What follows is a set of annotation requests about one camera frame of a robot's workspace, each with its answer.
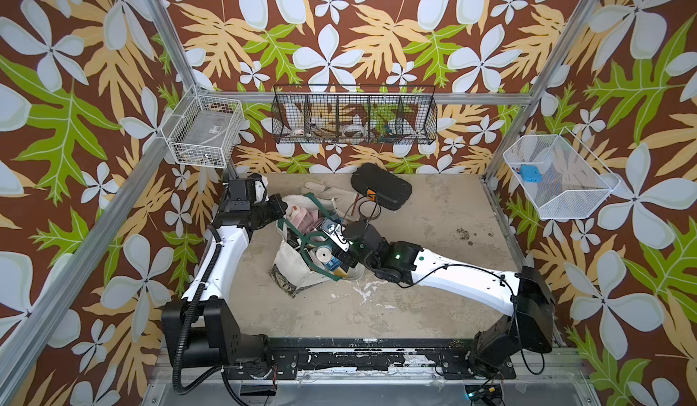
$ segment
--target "tape roll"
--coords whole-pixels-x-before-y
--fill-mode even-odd
[[[326,264],[334,258],[332,251],[328,247],[322,246],[317,248],[317,259],[322,263]]]

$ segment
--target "wire mesh basket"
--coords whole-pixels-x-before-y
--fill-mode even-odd
[[[576,139],[574,144],[563,137],[566,134]],[[592,155],[607,174],[599,175],[579,152]],[[542,220],[587,219],[620,184],[620,178],[571,132],[521,136],[503,158]],[[525,164],[537,168],[539,182],[523,179]]]
[[[226,167],[245,118],[239,100],[197,95],[182,99],[172,116],[180,119],[167,137],[167,145],[177,163]]]
[[[399,87],[362,87],[376,90],[313,93],[308,86],[274,86],[274,140],[349,144],[430,144],[436,140],[438,111],[432,91],[402,93],[404,88]]]

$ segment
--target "black wire basket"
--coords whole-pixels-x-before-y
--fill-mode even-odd
[[[365,86],[313,92],[324,85],[277,84],[271,105],[276,143],[430,144],[436,140],[435,87]],[[343,88],[327,84],[327,90]]]

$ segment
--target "blue box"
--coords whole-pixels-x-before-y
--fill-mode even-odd
[[[518,174],[525,183],[540,183],[542,181],[542,175],[539,174],[537,167],[529,164],[521,165]]]

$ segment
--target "white wire basket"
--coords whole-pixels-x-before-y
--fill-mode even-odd
[[[562,134],[574,137],[579,151]],[[521,136],[504,152],[503,158],[541,220],[588,219],[620,184],[620,178],[578,137],[570,131],[562,134]],[[599,175],[588,164],[583,157],[589,155],[607,174]],[[518,173],[523,164],[537,167],[542,180],[538,183],[524,181]]]
[[[183,109],[174,109],[172,115],[180,120],[167,137],[174,159],[190,166],[225,168],[245,119],[242,103],[199,95],[183,104]]]

